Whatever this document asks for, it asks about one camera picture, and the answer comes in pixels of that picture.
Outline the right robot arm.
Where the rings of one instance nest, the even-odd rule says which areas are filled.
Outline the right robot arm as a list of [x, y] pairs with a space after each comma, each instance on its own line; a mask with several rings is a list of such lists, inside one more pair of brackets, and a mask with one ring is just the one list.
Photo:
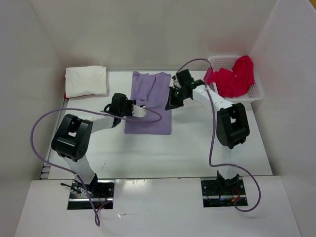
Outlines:
[[241, 145], [250, 134], [246, 109], [242, 103], [234, 104], [218, 95], [202, 80], [194, 80], [189, 70], [183, 70], [170, 80], [169, 96], [165, 109], [184, 106], [184, 100], [200, 102], [212, 112], [213, 129], [211, 149], [217, 140], [222, 145], [222, 157], [217, 167], [216, 188], [228, 194], [238, 184], [237, 162], [241, 157]]

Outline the white t shirt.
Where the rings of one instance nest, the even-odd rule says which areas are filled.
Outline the white t shirt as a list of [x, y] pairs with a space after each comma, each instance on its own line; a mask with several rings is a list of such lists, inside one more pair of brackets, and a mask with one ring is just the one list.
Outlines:
[[107, 95], [107, 68], [104, 66], [69, 67], [65, 73], [67, 98]]

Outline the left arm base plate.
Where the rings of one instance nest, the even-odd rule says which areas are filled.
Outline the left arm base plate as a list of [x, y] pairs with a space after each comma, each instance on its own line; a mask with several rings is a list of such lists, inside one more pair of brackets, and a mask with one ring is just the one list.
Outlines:
[[[98, 186], [100, 189], [95, 194], [89, 192], [95, 209], [99, 207], [101, 209], [113, 209], [115, 181], [99, 180]], [[73, 180], [71, 186], [67, 185], [67, 187], [71, 188], [67, 206], [68, 210], [92, 209], [84, 188], [76, 180]]]

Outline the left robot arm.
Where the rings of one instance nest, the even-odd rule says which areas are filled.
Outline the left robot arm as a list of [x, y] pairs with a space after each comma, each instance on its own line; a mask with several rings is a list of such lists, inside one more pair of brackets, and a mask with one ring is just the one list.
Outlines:
[[111, 129], [121, 122], [121, 117], [132, 116], [135, 100], [125, 94], [115, 93], [112, 102], [103, 112], [108, 116], [97, 115], [90, 119], [81, 119], [66, 114], [55, 133], [51, 147], [75, 173], [76, 184], [85, 196], [93, 197], [101, 192], [97, 174], [91, 169], [86, 157], [90, 136], [103, 129]]

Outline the lavender t shirt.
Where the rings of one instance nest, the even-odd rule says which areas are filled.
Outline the lavender t shirt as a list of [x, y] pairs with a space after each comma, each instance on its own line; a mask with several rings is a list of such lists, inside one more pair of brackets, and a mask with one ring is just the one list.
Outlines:
[[164, 72], [153, 75], [133, 72], [130, 99], [135, 100], [137, 106], [144, 105], [150, 111], [139, 118], [142, 123], [126, 121], [125, 134], [171, 134], [172, 112], [165, 109], [170, 79], [171, 75]]

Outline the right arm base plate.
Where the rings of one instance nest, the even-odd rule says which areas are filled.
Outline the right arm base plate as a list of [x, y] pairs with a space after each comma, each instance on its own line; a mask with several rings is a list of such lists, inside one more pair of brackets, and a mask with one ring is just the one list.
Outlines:
[[226, 190], [221, 190], [216, 179], [202, 179], [201, 191], [204, 208], [248, 206], [243, 180], [240, 178], [236, 185]]

